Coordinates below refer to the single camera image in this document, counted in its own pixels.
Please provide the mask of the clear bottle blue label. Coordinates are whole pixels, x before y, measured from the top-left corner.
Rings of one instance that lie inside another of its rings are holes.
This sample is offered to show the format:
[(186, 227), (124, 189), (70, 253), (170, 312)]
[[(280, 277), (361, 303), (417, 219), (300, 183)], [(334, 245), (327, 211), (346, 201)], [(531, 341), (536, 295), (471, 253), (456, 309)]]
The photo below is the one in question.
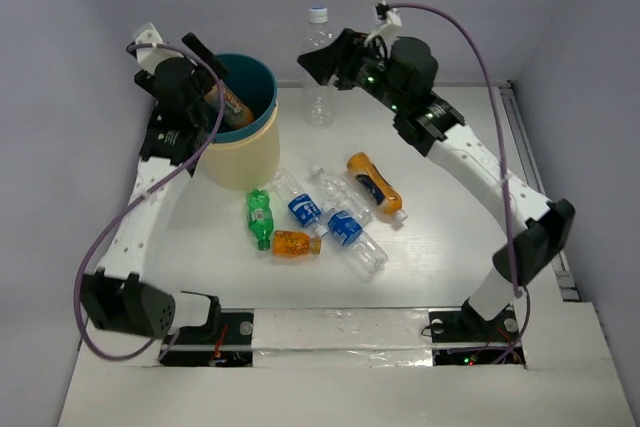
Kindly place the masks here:
[(277, 169), (271, 186), (302, 229), (313, 233), (318, 238), (328, 234), (328, 228), (321, 220), (320, 207), (289, 171), (284, 168)]
[(381, 272), (389, 260), (388, 254), (354, 215), (331, 202), (325, 203), (322, 210), (329, 234), (346, 252), (348, 262), (358, 275), (370, 280)]

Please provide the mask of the orange bottle dark blue label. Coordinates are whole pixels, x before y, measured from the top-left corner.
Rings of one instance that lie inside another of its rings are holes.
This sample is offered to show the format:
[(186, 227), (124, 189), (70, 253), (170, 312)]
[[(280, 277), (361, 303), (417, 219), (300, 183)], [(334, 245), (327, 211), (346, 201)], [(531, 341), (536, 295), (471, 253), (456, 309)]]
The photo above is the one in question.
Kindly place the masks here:
[(371, 158), (364, 152), (351, 156), (347, 172), (368, 192), (378, 211), (396, 223), (403, 223), (408, 215), (398, 191), (382, 176)]

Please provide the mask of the green plastic bottle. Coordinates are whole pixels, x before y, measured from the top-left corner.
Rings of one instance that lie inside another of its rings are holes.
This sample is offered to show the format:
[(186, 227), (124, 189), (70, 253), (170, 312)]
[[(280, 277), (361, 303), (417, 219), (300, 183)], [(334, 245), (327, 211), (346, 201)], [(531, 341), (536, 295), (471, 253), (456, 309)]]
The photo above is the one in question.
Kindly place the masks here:
[(269, 193), (266, 190), (253, 189), (246, 195), (246, 203), (248, 229), (255, 237), (258, 249), (268, 251), (274, 232)]

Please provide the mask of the clear unlabelled plastic bottle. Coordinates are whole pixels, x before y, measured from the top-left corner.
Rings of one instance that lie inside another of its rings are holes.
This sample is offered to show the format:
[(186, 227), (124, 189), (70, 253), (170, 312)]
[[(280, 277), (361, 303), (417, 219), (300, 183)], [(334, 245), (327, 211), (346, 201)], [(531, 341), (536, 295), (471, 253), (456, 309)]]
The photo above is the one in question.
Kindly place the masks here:
[(373, 220), (367, 201), (342, 174), (312, 164), (310, 175), (327, 202), (348, 211), (361, 226), (367, 226)]

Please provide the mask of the orange bottle with white label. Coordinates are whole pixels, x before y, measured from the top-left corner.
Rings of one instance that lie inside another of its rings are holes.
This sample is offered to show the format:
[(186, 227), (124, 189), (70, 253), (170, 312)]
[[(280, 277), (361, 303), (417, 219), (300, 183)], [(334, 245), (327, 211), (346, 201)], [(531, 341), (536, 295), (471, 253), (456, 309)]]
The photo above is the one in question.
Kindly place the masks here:
[[(238, 130), (250, 125), (254, 121), (253, 112), (240, 100), (240, 98), (225, 84), (223, 85), (224, 98), (224, 122), (231, 130)], [(218, 112), (222, 103), (220, 102), (219, 89), (217, 85), (204, 96), (204, 100)]]

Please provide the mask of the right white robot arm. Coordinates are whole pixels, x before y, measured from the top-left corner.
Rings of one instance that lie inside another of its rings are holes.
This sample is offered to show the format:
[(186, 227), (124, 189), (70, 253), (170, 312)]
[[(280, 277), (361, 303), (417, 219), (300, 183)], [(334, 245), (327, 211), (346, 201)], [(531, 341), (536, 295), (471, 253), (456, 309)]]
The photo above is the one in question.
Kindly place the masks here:
[(462, 331), (473, 339), (486, 337), (514, 300), (515, 288), (527, 287), (563, 250), (574, 206), (566, 199), (551, 201), (500, 169), (462, 114), (434, 93), (438, 63), (425, 42), (400, 37), (385, 48), (345, 29), (297, 62), (317, 84), (360, 88), (389, 108), (401, 138), (453, 176), (507, 235), (492, 269), (461, 307)]

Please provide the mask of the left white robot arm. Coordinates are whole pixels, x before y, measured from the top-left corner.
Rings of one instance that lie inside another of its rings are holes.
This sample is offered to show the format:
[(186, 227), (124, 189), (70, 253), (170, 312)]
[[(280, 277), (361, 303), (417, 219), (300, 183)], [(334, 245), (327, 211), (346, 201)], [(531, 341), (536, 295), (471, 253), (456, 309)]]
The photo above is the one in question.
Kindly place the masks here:
[(163, 42), (147, 23), (128, 45), (140, 66), (134, 82), (155, 100), (139, 151), (129, 204), (106, 232), (111, 243), (94, 272), (80, 271), (74, 310), (101, 330), (164, 338), (174, 322), (174, 297), (146, 280), (169, 219), (224, 111), (205, 97), (219, 87), (223, 65), (193, 34), (186, 47)]

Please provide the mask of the small orange patterned bottle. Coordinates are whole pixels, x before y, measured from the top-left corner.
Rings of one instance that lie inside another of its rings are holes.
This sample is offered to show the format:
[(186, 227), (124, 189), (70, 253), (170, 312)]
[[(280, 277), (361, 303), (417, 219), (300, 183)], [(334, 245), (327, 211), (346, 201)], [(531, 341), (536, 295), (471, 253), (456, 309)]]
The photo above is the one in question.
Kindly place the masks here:
[(322, 239), (304, 232), (277, 230), (274, 232), (271, 252), (285, 258), (316, 256), (321, 252)]

